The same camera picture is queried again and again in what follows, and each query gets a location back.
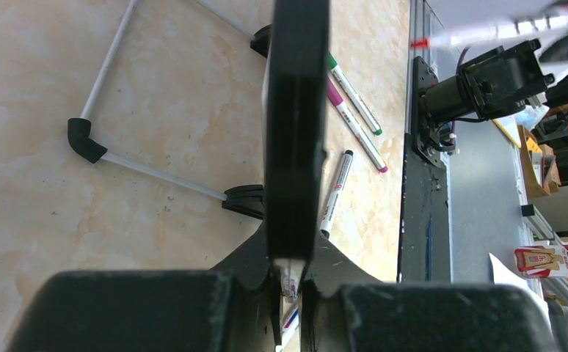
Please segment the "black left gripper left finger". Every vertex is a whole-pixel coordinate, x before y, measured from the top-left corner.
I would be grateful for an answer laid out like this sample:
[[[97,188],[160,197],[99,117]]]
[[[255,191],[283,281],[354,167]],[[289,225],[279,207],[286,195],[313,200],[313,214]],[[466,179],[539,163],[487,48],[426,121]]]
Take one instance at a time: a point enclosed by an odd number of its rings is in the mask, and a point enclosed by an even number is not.
[[[273,351],[280,311],[257,230],[208,270],[64,271],[26,309],[9,351]]]

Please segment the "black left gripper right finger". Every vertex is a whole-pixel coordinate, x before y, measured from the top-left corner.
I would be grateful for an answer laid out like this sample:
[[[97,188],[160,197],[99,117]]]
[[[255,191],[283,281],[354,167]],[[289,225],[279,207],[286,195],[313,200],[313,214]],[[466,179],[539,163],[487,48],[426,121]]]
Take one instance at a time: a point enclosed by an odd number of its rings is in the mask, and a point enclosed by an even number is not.
[[[303,351],[554,351],[547,318],[509,285],[386,283],[322,234],[301,292]]]

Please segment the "white whiteboard black frame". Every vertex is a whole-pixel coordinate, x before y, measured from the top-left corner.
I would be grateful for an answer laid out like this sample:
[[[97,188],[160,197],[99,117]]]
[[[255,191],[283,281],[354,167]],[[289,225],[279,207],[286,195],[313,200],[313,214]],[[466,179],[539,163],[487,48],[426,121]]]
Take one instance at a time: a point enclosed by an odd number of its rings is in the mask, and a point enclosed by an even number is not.
[[[79,117],[68,120],[68,143],[91,164],[105,162],[218,199],[224,209],[261,221],[257,231],[218,263],[265,269],[307,267],[321,189],[327,93],[330,3],[276,1],[272,22],[251,36],[250,47],[266,61],[263,113],[262,185],[219,192],[111,153],[91,137],[91,112],[130,24],[132,1],[120,22]]]

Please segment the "red whiteboard marker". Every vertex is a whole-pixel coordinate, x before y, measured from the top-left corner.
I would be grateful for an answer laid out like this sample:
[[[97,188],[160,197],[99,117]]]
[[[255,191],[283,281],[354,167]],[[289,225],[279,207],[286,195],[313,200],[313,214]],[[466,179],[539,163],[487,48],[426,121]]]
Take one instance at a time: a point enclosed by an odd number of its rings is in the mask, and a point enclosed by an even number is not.
[[[568,32],[568,13],[543,15],[450,29],[414,40],[409,47],[411,49],[453,48],[532,39],[566,32]]]

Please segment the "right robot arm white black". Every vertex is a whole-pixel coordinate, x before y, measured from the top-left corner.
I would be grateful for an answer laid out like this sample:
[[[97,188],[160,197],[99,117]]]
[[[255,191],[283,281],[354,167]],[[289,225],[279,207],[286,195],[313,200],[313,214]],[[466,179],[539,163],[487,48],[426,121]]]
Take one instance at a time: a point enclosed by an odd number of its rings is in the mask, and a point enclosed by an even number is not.
[[[536,58],[539,40],[526,40],[511,48],[498,46],[456,67],[453,76],[438,81],[424,60],[413,60],[412,134],[417,149],[447,152],[454,148],[441,139],[449,122],[468,114],[479,121],[516,114],[526,101],[544,92],[555,81],[544,74]]]

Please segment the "blue cap whiteboard marker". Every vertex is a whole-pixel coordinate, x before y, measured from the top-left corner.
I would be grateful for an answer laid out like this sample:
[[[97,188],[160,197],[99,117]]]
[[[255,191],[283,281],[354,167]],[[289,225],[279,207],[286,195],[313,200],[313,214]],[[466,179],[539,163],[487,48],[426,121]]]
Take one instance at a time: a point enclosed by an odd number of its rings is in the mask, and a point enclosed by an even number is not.
[[[283,301],[291,306],[284,316],[280,316],[277,325],[274,326],[274,351],[282,351],[299,327],[299,282],[289,274],[283,274],[281,287]]]

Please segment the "black cap whiteboard marker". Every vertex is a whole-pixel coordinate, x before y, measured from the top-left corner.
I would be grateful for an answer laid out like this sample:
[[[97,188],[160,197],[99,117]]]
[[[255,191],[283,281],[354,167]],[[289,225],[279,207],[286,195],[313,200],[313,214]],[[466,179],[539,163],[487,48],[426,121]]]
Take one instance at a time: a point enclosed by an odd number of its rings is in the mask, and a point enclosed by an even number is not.
[[[338,205],[340,195],[346,184],[346,180],[349,175],[349,170],[351,169],[352,161],[354,159],[354,152],[352,150],[346,150],[340,159],[337,172],[335,173],[335,178],[332,183],[331,189],[328,193],[327,201],[324,207],[324,212],[321,217],[321,222],[319,229],[321,234],[329,239],[330,233],[332,231],[333,223],[335,220],[335,211]]]

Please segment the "magenta cap whiteboard marker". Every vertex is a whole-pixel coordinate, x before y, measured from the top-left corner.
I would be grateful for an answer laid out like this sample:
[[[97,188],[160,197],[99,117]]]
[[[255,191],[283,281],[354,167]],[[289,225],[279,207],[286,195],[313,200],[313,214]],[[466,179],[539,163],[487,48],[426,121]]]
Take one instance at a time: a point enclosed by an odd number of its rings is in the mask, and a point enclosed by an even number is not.
[[[383,160],[379,151],[376,149],[370,137],[362,129],[361,125],[354,117],[347,103],[344,101],[341,94],[329,78],[327,79],[327,98],[329,99],[330,103],[336,108],[339,115],[343,118],[343,120],[349,127],[349,130],[353,133],[355,139],[364,149],[365,153],[372,161],[374,166],[380,173],[386,173],[388,170],[387,164]]]

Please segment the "green cap whiteboard marker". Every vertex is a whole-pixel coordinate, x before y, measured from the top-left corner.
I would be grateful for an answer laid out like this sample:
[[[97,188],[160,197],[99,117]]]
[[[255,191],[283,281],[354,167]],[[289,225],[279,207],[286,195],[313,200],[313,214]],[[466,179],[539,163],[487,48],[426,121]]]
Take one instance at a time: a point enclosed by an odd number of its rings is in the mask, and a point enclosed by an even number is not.
[[[338,64],[331,53],[328,53],[327,58],[329,62],[329,71],[331,72],[337,83],[340,85],[346,96],[353,103],[357,112],[364,119],[366,125],[370,128],[373,134],[377,136],[381,135],[382,127],[379,124],[377,118],[375,118],[369,107],[366,105],[365,101],[362,99],[358,91],[354,88],[353,84],[341,69],[341,66]]]

